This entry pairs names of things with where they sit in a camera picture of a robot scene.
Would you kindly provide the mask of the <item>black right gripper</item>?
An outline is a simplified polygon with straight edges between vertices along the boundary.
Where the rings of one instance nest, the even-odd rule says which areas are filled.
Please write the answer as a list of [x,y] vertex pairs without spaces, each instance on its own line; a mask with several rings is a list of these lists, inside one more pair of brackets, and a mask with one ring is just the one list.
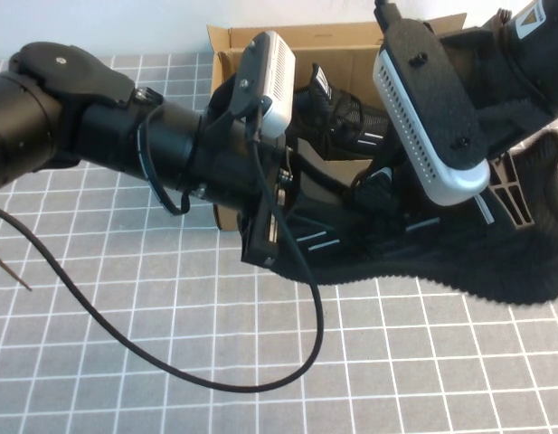
[[506,152],[553,120],[551,63],[509,26],[473,27],[440,38],[487,140],[489,190],[517,229],[532,224],[514,159]]

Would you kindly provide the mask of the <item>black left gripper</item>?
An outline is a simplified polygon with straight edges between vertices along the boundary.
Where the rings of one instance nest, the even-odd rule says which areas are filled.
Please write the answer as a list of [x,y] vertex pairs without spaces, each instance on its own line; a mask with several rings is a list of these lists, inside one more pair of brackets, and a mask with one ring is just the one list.
[[[310,164],[326,160],[304,139],[295,140],[296,155]],[[250,169],[254,175],[255,198],[240,212],[241,259],[261,268],[274,268],[282,259],[297,258],[299,248],[279,205],[278,184],[280,159],[272,151],[266,153],[257,135],[247,138]],[[288,189],[287,216],[323,216],[329,210],[343,207],[340,196],[312,179],[299,179]]]

